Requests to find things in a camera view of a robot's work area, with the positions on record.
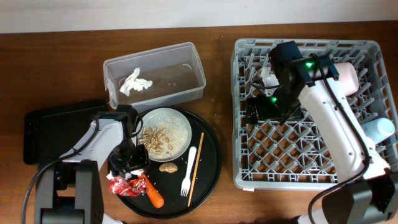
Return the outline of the red snack wrapper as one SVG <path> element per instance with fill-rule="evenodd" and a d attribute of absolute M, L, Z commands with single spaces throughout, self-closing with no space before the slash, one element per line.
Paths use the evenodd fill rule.
<path fill-rule="evenodd" d="M 137 197 L 146 192 L 147 184 L 144 179 L 123 179 L 117 177 L 110 180 L 109 191 L 123 197 Z"/>

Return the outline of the pink bowl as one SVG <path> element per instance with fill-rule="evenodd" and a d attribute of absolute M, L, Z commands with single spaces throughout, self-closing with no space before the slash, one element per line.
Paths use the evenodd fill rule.
<path fill-rule="evenodd" d="M 349 63 L 336 63 L 335 67 L 339 73 L 339 87 L 345 96 L 352 95 L 359 89 L 358 75 L 354 66 Z"/>

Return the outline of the white tissue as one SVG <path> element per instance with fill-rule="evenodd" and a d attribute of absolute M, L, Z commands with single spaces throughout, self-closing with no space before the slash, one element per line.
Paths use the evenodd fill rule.
<path fill-rule="evenodd" d="M 106 176 L 108 180 L 112 179 L 131 179 L 133 176 L 139 177 L 144 172 L 144 169 L 137 169 L 130 172 L 120 172 L 116 170 L 111 170 L 109 174 Z"/>
<path fill-rule="evenodd" d="M 141 69 L 135 68 L 134 71 L 124 80 L 119 91 L 126 96 L 130 96 L 131 90 L 142 91 L 150 88 L 153 85 L 152 80 L 139 78 Z"/>

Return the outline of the white cup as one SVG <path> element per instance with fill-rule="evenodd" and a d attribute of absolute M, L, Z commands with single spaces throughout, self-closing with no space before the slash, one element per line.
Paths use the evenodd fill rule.
<path fill-rule="evenodd" d="M 395 132 L 394 123 L 387 118 L 378 118 L 361 125 L 365 135 L 375 144 L 386 140 Z"/>

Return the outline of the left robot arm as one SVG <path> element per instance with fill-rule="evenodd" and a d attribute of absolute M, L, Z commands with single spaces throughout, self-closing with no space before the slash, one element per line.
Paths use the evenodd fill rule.
<path fill-rule="evenodd" d="M 131 105 L 93 115 L 84 136 L 33 177 L 22 204 L 21 222 L 26 222 L 27 203 L 34 191 L 34 223 L 116 223 L 104 212 L 99 171 L 109 162 L 110 174 L 126 180 L 149 168 L 147 149 L 136 141 L 142 127 Z"/>

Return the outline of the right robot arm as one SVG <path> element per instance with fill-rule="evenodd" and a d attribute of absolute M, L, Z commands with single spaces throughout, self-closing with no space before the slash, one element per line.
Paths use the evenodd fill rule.
<path fill-rule="evenodd" d="M 338 183 L 316 196 L 322 205 L 309 207 L 297 223 L 378 223 L 397 213 L 397 173 L 376 154 L 349 107 L 347 96 L 359 88 L 350 63 L 327 56 L 271 53 L 278 80 L 271 95 L 247 100 L 249 124 L 267 118 L 284 123 L 300 107 L 314 120 L 330 153 Z"/>

